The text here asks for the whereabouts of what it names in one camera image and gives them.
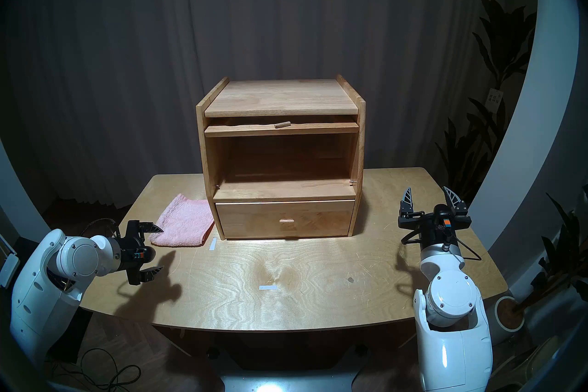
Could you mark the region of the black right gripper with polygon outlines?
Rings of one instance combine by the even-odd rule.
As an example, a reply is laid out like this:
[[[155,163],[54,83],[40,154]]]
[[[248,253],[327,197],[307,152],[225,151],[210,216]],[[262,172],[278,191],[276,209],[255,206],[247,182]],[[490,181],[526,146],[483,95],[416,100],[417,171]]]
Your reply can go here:
[[[412,189],[406,189],[400,201],[398,226],[410,232],[401,239],[402,244],[419,244],[421,250],[441,244],[443,251],[448,251],[452,245],[458,245],[456,231],[469,228],[472,219],[467,215],[466,202],[450,188],[443,186],[442,189],[446,205],[451,211],[426,214],[414,210]]]

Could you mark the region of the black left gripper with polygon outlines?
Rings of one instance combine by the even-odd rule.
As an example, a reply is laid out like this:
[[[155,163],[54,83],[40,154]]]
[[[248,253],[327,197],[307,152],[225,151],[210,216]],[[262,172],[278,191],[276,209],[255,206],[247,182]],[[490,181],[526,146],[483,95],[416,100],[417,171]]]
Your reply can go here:
[[[126,271],[130,285],[138,286],[141,283],[151,282],[165,268],[165,266],[155,266],[141,269],[156,256],[155,249],[145,244],[145,233],[163,232],[152,222],[128,221],[125,236],[121,237],[121,270]]]

